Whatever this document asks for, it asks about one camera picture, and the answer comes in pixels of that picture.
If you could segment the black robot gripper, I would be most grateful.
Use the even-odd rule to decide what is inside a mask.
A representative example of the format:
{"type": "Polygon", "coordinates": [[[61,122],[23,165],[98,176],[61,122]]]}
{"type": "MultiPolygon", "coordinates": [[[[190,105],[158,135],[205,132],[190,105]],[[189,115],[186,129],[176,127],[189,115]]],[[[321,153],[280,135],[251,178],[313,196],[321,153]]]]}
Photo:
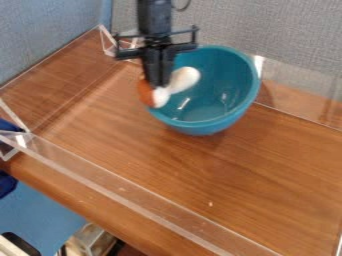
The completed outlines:
{"type": "Polygon", "coordinates": [[[172,0],[136,0],[137,32],[133,35],[116,34],[114,40],[136,38],[142,40],[142,46],[136,49],[117,49],[120,60],[141,58],[146,81],[153,87],[165,86],[173,67],[174,55],[197,47],[196,32],[192,25],[182,30],[172,29],[172,0]],[[190,40],[173,43],[172,36],[189,34],[190,40]]]}

